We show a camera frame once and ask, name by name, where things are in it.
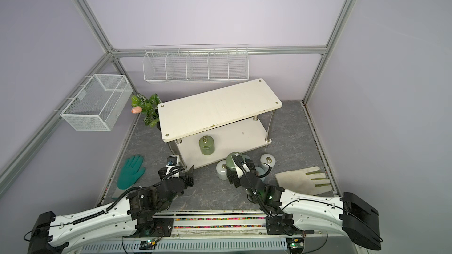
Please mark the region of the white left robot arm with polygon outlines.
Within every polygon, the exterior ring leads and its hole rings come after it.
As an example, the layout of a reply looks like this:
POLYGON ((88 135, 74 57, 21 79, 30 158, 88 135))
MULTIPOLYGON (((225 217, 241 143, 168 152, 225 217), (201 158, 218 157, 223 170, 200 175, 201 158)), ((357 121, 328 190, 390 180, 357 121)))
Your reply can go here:
POLYGON ((72 215, 49 211, 24 235, 30 254, 63 254, 86 244, 118 236, 150 235, 153 216, 193 186, 194 168, 174 167, 160 182, 129 188, 114 202, 72 215))

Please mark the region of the dark green tea canister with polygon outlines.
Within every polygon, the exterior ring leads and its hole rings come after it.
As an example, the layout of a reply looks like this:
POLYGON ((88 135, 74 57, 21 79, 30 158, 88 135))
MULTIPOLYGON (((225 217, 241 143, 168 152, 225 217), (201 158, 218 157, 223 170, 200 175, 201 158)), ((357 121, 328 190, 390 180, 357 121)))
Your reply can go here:
POLYGON ((203 155, 211 155, 215 151, 214 139, 212 136, 202 136, 198 141, 200 151, 203 155))

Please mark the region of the white tea canister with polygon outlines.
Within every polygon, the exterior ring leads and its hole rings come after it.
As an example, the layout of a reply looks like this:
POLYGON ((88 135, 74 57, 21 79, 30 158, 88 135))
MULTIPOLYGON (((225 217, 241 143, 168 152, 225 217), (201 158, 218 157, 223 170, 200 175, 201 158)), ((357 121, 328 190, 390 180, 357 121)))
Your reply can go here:
POLYGON ((220 180, 226 181, 227 178, 227 161, 222 160, 219 161, 216 165, 217 176, 220 180))
POLYGON ((270 168, 273 169, 276 164, 276 158, 271 154, 263 154, 260 157, 260 168, 267 172, 270 168))

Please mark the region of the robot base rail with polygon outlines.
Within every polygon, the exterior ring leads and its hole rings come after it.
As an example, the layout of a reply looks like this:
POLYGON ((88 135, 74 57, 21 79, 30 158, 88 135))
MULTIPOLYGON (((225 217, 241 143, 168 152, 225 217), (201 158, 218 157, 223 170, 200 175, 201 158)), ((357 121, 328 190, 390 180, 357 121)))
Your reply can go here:
POLYGON ((69 254, 366 254, 338 224, 304 213, 166 212, 151 235, 78 240, 69 254))

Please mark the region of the light green tea canister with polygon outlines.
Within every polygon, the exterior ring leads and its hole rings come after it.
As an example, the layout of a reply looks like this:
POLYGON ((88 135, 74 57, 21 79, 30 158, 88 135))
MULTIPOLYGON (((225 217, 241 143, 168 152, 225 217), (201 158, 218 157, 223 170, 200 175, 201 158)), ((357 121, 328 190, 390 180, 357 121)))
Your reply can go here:
POLYGON ((235 158, 238 158, 240 161, 242 161, 244 159, 244 156, 243 156, 243 154, 241 154, 239 152, 233 152, 227 156, 226 166, 230 171, 234 171, 234 172, 236 171, 236 165, 234 162, 235 158))

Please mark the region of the small blue tea canister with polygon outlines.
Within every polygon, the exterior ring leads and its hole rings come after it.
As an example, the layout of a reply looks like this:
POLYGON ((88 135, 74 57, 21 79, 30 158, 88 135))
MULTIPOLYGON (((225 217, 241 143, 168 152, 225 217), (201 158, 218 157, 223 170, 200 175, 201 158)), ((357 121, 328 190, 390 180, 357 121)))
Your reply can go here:
POLYGON ((263 176, 266 171, 264 169, 262 169, 261 167, 255 167, 256 173, 258 178, 260 178, 262 181, 264 181, 266 179, 265 176, 263 176))

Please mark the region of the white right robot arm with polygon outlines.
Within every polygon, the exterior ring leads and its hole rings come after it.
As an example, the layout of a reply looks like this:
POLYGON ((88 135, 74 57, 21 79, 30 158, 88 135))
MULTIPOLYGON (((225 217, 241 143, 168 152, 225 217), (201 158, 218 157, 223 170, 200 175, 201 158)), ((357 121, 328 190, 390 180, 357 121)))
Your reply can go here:
POLYGON ((254 162, 238 152, 227 156, 226 169, 230 184, 244 188, 248 200, 266 214, 272 232, 291 235, 297 230, 317 230, 381 250, 378 210, 356 194, 321 198, 268 185, 257 174, 254 162))

